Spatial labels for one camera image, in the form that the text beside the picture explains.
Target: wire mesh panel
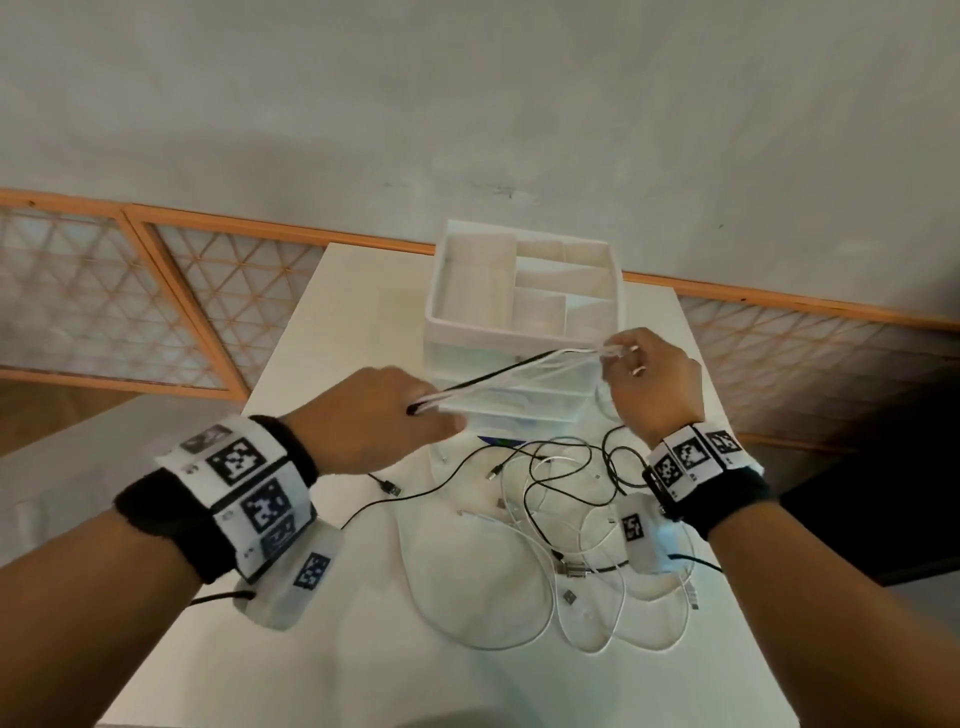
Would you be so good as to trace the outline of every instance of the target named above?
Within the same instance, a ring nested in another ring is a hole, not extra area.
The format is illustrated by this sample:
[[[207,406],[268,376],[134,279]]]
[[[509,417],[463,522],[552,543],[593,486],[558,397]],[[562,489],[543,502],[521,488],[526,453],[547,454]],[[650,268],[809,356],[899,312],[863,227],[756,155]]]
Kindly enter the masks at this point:
[[[222,389],[106,217],[0,206],[0,366]]]
[[[324,249],[164,225],[156,230],[237,369],[253,387]]]
[[[738,432],[858,445],[954,386],[960,335],[681,296]]]

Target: gray wall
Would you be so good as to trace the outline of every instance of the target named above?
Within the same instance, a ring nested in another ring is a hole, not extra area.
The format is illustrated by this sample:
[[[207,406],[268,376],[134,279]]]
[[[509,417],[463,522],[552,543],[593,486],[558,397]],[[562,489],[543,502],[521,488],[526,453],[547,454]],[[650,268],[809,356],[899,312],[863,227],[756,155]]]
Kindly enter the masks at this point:
[[[0,184],[960,315],[953,0],[6,0]]]

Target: forearm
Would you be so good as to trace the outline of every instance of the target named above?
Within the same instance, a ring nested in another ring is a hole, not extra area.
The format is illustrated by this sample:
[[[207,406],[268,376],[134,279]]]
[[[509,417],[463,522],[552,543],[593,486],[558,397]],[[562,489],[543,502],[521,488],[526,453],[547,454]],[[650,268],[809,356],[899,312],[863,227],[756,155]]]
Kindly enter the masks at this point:
[[[957,725],[960,648],[773,503],[709,543],[804,725]]]
[[[113,510],[0,570],[0,726],[96,722],[201,580]]]

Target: person's left hand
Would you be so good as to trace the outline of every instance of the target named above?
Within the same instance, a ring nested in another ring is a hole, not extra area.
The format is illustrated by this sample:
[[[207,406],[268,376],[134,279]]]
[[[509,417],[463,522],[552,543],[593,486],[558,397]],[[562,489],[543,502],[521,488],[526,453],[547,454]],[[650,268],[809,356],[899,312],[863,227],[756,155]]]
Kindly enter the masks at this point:
[[[397,367],[366,367],[295,409],[283,422],[321,475],[369,473],[464,428],[463,415],[436,409],[407,414],[409,404],[436,391],[429,382]]]

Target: hand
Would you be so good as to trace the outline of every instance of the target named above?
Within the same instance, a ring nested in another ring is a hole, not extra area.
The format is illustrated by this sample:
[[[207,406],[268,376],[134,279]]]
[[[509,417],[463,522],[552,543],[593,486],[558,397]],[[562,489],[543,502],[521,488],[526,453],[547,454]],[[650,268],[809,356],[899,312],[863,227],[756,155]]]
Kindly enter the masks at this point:
[[[620,419],[651,449],[681,427],[704,420],[700,363],[649,328],[620,331],[608,344],[637,347],[603,360]]]
[[[467,424],[463,415],[427,410],[411,417],[407,405],[437,389],[397,367],[354,372],[283,418],[321,475],[369,473],[415,449],[440,442]]]

